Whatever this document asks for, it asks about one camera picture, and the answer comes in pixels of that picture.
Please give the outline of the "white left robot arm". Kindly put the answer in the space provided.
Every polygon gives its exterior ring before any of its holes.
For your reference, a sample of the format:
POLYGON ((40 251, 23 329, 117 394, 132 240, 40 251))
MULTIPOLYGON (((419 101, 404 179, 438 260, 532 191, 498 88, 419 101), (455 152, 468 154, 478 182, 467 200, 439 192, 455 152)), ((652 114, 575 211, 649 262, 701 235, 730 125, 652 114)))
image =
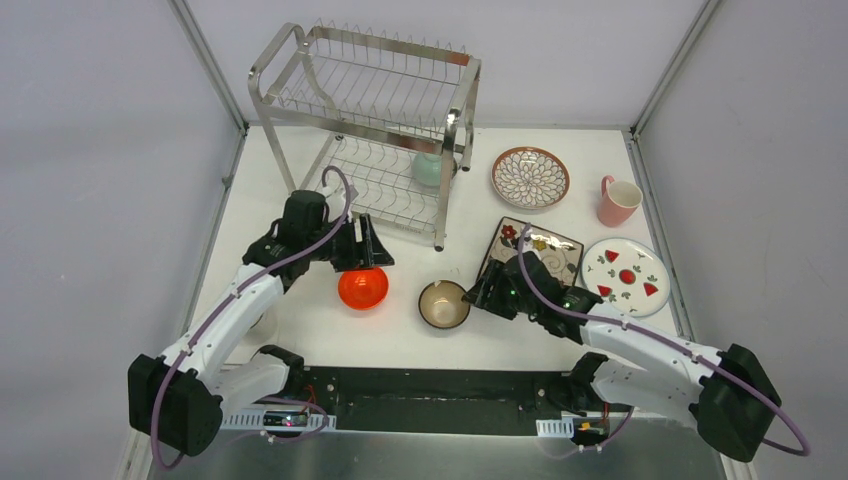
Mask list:
POLYGON ((335 272, 388 267, 394 260, 367 214, 352 216, 352 186, 297 190, 283 214, 254 241, 205 319, 156 357, 128 369, 130 426, 182 455, 197 456, 225 418, 266 397, 297 402, 305 378, 301 356, 266 345, 229 371, 225 361, 243 337, 314 262, 335 272))

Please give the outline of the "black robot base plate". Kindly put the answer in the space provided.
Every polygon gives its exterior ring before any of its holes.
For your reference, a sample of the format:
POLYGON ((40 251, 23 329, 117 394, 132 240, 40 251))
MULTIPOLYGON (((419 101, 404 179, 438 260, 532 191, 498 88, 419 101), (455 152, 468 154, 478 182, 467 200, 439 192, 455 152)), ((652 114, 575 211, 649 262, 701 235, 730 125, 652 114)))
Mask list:
POLYGON ((316 400, 344 431, 531 436, 539 420, 603 409, 557 371, 312 366, 282 393, 316 400))

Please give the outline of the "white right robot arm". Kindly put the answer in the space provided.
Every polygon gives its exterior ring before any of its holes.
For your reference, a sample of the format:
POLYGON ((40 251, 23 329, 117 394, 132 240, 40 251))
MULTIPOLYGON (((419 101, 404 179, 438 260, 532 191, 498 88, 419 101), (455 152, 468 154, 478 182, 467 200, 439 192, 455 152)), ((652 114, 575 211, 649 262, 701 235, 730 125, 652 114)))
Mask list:
POLYGON ((556 408, 586 415, 602 404, 636 407, 697 431, 716 451, 750 462, 781 400, 757 356, 672 336, 620 312, 601 296, 561 285, 533 254, 492 260, 464 302, 590 347, 548 387, 556 408))

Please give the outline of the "brown patterned ceramic bowl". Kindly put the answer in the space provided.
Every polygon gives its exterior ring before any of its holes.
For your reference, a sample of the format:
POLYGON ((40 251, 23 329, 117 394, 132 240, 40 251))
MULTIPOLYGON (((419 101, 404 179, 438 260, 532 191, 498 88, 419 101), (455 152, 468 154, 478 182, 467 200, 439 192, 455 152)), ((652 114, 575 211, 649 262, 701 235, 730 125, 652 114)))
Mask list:
POLYGON ((419 314, 433 328, 456 328, 464 323, 470 314, 471 305, 463 300, 465 294, 466 290, 456 282, 431 282, 419 295, 419 314))

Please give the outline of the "mint green ceramic bowl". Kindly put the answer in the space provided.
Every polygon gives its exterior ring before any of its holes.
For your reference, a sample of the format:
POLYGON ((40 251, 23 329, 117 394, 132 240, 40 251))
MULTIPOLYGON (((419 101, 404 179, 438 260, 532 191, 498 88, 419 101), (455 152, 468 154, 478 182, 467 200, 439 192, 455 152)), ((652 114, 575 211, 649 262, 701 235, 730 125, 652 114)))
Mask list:
POLYGON ((442 157, 418 152, 412 160, 411 172, 413 178, 421 185, 430 188, 438 187, 441 184, 442 157))

